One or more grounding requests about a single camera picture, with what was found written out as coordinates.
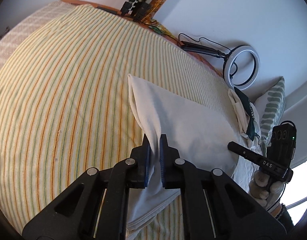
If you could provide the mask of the right hand in grey glove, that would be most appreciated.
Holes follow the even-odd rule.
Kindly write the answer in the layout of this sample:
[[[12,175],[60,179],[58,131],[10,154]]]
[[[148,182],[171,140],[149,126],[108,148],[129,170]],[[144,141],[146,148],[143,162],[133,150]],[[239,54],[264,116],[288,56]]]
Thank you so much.
[[[285,183],[276,181],[270,184],[270,176],[257,170],[249,182],[249,195],[266,211],[273,212],[280,204],[280,197]]]

